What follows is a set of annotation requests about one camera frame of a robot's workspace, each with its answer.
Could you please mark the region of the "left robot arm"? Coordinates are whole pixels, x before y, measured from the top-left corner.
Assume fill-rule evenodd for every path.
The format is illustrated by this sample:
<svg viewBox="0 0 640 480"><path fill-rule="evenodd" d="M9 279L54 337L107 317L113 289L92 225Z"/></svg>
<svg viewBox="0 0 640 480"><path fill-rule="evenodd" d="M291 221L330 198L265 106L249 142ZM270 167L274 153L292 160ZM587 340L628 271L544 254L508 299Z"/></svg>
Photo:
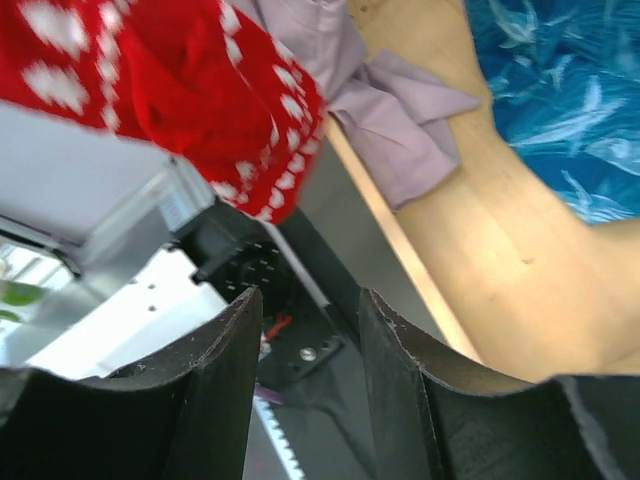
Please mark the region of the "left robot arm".
<svg viewBox="0 0 640 480"><path fill-rule="evenodd" d="M20 366L64 378L105 377L193 332L250 287L267 317L296 294L268 230L215 205L172 239L137 231L109 263L48 294L9 351Z"/></svg>

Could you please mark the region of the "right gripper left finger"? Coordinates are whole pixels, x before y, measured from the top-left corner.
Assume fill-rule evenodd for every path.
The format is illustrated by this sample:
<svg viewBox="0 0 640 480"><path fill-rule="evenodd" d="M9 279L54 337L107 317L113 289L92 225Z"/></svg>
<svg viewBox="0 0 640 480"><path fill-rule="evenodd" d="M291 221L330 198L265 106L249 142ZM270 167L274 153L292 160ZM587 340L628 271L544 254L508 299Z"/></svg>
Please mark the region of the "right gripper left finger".
<svg viewBox="0 0 640 480"><path fill-rule="evenodd" d="M2 477L241 478L262 318L250 288L120 376L3 369Z"/></svg>

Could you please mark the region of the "red christmas sock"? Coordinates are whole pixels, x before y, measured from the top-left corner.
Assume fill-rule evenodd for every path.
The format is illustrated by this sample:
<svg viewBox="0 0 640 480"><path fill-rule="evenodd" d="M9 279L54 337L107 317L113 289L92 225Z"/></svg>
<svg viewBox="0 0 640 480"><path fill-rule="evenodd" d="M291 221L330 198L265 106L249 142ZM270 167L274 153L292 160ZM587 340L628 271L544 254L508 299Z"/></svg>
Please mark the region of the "red christmas sock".
<svg viewBox="0 0 640 480"><path fill-rule="evenodd" d="M153 143L271 224L295 210L325 120L293 53L225 1L5 1L1 97Z"/></svg>

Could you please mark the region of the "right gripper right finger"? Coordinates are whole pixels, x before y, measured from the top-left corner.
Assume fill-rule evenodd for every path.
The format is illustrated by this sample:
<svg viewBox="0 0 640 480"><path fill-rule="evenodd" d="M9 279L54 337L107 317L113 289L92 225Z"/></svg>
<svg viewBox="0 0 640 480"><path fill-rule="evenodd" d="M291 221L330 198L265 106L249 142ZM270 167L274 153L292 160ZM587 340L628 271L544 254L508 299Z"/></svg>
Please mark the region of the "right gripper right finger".
<svg viewBox="0 0 640 480"><path fill-rule="evenodd" d="M381 479L635 479L639 380L559 375L529 383L360 295L360 344Z"/></svg>

